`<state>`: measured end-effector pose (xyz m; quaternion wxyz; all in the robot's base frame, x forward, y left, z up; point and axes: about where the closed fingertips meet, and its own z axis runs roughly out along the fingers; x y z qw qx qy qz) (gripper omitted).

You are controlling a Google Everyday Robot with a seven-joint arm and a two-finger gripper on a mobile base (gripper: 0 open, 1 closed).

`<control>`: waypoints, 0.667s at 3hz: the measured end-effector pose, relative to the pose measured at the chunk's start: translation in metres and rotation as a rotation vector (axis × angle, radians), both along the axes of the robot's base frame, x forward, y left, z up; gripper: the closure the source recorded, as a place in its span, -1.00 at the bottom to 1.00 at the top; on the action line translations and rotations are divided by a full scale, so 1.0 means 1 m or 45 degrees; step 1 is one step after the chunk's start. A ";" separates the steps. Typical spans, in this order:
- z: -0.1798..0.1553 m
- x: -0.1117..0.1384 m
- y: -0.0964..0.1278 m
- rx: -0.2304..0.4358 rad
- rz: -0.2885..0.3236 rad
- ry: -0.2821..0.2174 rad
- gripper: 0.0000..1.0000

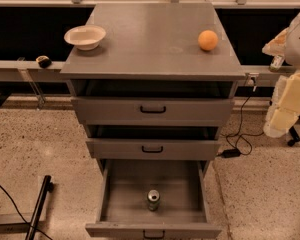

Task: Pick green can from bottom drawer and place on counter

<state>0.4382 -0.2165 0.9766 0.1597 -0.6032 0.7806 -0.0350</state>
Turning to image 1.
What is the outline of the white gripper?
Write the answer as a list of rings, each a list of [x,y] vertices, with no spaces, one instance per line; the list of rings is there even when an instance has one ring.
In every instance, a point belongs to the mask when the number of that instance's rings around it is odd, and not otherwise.
[[[283,56],[287,30],[282,30],[268,42],[262,52],[270,56]],[[300,116],[300,70],[290,77],[280,76],[272,95],[263,127],[268,137],[279,138],[297,122]]]

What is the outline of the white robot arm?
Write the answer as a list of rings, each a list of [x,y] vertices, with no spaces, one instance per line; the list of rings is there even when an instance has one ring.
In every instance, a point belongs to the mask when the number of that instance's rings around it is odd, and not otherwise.
[[[281,60],[297,69],[289,77],[279,77],[266,115],[264,133],[279,138],[300,116],[300,12],[286,29],[262,48],[262,52],[274,57],[272,69],[278,70]]]

